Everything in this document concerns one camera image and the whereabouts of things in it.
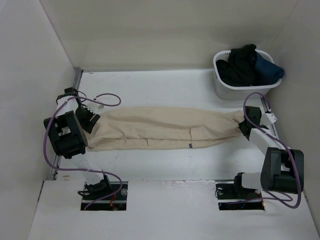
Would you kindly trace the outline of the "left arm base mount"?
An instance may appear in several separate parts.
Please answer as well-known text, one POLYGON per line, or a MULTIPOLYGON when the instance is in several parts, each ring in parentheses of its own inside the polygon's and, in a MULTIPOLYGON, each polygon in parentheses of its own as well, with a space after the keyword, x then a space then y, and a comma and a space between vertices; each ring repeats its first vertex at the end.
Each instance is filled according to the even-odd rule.
POLYGON ((81 196, 81 211, 126 211, 127 210, 127 197, 128 187, 127 181, 122 183, 121 190, 115 193, 119 187, 119 182, 111 182, 111 189, 105 188, 97 190, 95 193, 89 193, 84 188, 78 191, 81 196))

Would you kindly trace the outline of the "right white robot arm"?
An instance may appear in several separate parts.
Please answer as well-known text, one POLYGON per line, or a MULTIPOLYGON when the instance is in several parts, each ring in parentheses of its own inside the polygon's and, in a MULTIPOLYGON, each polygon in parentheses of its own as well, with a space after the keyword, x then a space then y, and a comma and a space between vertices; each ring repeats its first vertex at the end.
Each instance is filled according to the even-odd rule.
POLYGON ((244 121, 238 127, 248 141, 264 155, 260 172, 239 172, 232 185, 238 198, 245 197, 250 190, 263 190, 299 194, 304 187, 304 154, 281 143, 270 130, 276 121, 273 113, 262 113, 258 107, 244 107, 244 121))

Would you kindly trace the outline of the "beige trousers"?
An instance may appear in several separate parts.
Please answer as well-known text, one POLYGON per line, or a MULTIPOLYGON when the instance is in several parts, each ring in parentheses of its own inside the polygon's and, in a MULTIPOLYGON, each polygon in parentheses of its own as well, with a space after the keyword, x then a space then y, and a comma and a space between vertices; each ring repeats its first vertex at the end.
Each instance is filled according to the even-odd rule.
POLYGON ((109 110, 86 134, 92 152, 202 149, 241 135, 243 111, 139 106, 109 110))

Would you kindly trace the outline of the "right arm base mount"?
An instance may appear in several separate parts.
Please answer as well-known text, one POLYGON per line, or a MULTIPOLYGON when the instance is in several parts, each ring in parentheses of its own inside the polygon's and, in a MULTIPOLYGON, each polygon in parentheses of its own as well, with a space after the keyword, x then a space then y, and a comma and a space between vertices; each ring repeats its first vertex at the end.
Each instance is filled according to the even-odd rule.
POLYGON ((233 180, 216 181, 215 187, 220 211, 265 210, 260 190, 237 186, 233 180))

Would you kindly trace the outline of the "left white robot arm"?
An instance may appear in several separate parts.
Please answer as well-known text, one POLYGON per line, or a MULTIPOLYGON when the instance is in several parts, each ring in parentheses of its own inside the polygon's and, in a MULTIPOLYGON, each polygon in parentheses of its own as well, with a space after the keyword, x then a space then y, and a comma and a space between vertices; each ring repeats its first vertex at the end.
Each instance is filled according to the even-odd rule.
POLYGON ((66 105, 56 114, 48 131, 48 138, 58 156, 71 159, 86 153, 90 134, 101 118, 90 110, 78 98, 79 92, 73 87, 66 88, 64 94, 57 97, 59 107, 66 105))

